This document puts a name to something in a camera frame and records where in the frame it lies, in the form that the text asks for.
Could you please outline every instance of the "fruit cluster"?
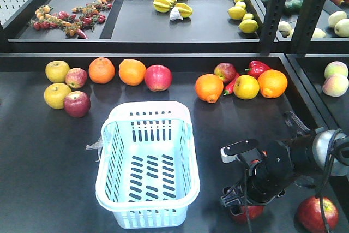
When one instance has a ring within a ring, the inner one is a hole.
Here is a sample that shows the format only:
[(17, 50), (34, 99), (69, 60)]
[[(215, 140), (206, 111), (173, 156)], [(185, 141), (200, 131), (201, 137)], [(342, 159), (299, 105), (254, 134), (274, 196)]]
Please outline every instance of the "fruit cluster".
[(349, 88), (348, 67), (341, 61), (329, 63), (323, 72), (325, 82), (322, 90), (331, 97), (340, 97), (345, 94)]
[[(83, 117), (90, 110), (90, 98), (85, 92), (72, 92), (71, 89), (82, 88), (88, 76), (94, 83), (106, 84), (115, 77), (116, 70), (108, 58), (98, 57), (90, 63), (88, 73), (82, 68), (70, 68), (65, 61), (52, 61), (46, 65), (45, 74), (53, 82), (44, 92), (47, 105), (53, 109), (65, 109), (72, 117)], [(124, 59), (119, 64), (118, 74), (129, 86), (137, 86), (144, 80), (153, 92), (165, 91), (172, 83), (169, 68), (159, 64), (146, 68), (136, 59)]]
[(185, 3), (176, 3), (178, 0), (154, 0), (156, 11), (161, 13), (170, 12), (170, 20), (183, 20), (192, 15), (192, 8)]
[(229, 17), (234, 20), (242, 20), (239, 28), (246, 34), (255, 33), (259, 28), (252, 13), (247, 13), (244, 0), (234, 0), (235, 5), (228, 10)]
[(68, 37), (78, 35), (80, 38), (87, 39), (84, 30), (93, 30), (96, 23), (104, 23), (106, 16), (100, 12), (111, 9), (112, 3), (108, 1), (111, 0), (96, 0), (87, 3), (85, 7), (74, 7), (71, 10), (73, 14), (66, 11), (50, 14), (53, 8), (42, 5), (35, 11), (36, 19), (31, 20), (29, 24), (35, 30), (60, 28)]
[(216, 103), (220, 96), (234, 95), (240, 99), (278, 98), (287, 88), (287, 77), (261, 61), (251, 61), (246, 74), (239, 74), (233, 64), (219, 63), (213, 74), (201, 75), (195, 83), (197, 96), (208, 103)]

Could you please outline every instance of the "red pepper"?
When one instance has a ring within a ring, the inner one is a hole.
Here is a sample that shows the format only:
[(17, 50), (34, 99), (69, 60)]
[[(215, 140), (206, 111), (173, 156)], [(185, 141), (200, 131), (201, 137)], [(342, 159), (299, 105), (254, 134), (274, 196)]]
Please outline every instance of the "red pepper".
[(223, 89), (223, 95), (230, 95), (234, 92), (234, 85), (238, 77), (240, 77), (240, 74), (236, 72), (234, 79)]
[(249, 64), (249, 68), (245, 69), (248, 75), (253, 76), (255, 79), (258, 79), (258, 77), (265, 71), (270, 70), (270, 66), (264, 64), (260, 61), (251, 61)]

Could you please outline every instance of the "red chili pepper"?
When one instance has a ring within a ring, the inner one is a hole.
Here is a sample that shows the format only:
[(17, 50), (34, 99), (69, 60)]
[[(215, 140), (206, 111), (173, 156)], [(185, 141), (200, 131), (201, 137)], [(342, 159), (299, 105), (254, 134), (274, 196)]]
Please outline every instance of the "red chili pepper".
[(88, 39), (88, 36), (85, 34), (84, 31), (82, 31), (81, 29), (77, 29), (76, 30), (76, 34), (81, 37), (81, 38), (84, 38), (84, 39)]
[(264, 64), (260, 61), (251, 61), (249, 64), (249, 68), (245, 69), (248, 75), (253, 76), (255, 79), (258, 79), (258, 77), (265, 71), (270, 70), (270, 66)]
[(230, 95), (234, 92), (234, 85), (238, 77), (240, 77), (240, 74), (236, 72), (234, 79), (223, 89), (223, 95)]

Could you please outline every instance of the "pear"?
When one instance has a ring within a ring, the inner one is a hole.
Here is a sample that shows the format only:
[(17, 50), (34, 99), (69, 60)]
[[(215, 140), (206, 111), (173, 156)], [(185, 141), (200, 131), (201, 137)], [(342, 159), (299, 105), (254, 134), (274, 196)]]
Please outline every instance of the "pear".
[(345, 13), (343, 10), (341, 11), (337, 11), (333, 14), (331, 14), (331, 16), (329, 16), (328, 18), (328, 26), (330, 28), (334, 28), (335, 25), (342, 19), (347, 19), (348, 15), (347, 13)]
[(349, 37), (349, 19), (342, 19), (334, 26), (334, 33), (338, 37)]

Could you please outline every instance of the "green fruit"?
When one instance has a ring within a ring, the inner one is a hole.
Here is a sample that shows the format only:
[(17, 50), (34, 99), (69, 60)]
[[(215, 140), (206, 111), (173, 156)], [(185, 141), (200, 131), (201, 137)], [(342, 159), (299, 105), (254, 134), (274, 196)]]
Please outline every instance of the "green fruit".
[(294, 7), (291, 1), (286, 1), (284, 8), (282, 9), (286, 16), (291, 16), (294, 12)]
[(265, 7), (267, 7), (268, 1), (269, 1), (269, 0), (261, 0), (261, 1), (262, 1), (263, 5), (264, 5)]
[(299, 1), (299, 0), (291, 0), (290, 2), (293, 5), (294, 11), (298, 13), (300, 11), (300, 9), (302, 8), (301, 1)]

